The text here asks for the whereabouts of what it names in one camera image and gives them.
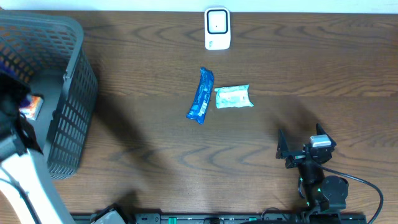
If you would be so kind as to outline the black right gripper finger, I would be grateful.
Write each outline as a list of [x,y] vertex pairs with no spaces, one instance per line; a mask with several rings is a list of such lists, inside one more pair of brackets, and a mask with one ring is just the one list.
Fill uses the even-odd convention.
[[289,155],[289,147],[287,145],[286,138],[281,129],[278,130],[278,143],[276,150],[276,159],[285,159]]
[[317,124],[316,124],[316,132],[317,132],[317,135],[318,135],[318,136],[320,136],[320,135],[326,135],[326,136],[329,138],[329,140],[332,140],[332,138],[329,137],[329,135],[326,133],[326,131],[322,128],[322,126],[321,126],[320,123],[317,123]]

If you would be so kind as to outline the light green wipes pack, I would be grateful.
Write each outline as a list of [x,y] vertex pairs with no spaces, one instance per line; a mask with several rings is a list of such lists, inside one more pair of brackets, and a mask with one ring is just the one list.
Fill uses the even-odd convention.
[[218,109],[253,107],[248,90],[249,84],[215,88],[216,107]]

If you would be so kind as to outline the blue cookie pack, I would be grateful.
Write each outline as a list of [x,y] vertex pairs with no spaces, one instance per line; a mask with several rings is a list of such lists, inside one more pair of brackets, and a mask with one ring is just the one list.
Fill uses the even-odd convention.
[[195,120],[198,124],[203,124],[213,91],[214,76],[213,72],[205,67],[200,69],[200,75],[200,82],[186,117]]

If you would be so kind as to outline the small orange box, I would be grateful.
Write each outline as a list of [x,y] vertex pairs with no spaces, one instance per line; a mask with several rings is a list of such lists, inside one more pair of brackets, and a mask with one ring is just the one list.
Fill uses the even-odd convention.
[[39,95],[27,95],[22,101],[19,111],[30,120],[36,120],[44,99]]

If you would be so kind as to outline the red purple pad pack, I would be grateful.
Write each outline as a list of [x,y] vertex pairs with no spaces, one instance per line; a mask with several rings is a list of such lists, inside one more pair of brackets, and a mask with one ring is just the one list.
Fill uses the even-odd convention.
[[18,80],[18,75],[11,68],[10,63],[8,61],[0,61],[1,73],[5,73],[6,75]]

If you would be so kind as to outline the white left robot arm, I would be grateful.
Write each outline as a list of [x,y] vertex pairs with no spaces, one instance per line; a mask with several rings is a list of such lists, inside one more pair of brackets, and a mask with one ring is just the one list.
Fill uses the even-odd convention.
[[30,94],[24,82],[1,73],[1,191],[22,223],[124,223],[110,210],[72,215],[49,174],[34,127],[20,106]]

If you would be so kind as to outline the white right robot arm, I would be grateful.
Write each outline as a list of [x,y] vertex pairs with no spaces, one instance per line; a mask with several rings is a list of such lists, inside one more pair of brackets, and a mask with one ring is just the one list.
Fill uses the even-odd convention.
[[301,178],[301,188],[308,206],[316,213],[337,213],[346,208],[348,181],[344,178],[325,176],[322,164],[332,158],[336,142],[316,125],[317,133],[310,137],[309,143],[301,150],[291,151],[282,132],[278,133],[275,157],[285,160],[288,169],[297,168]]

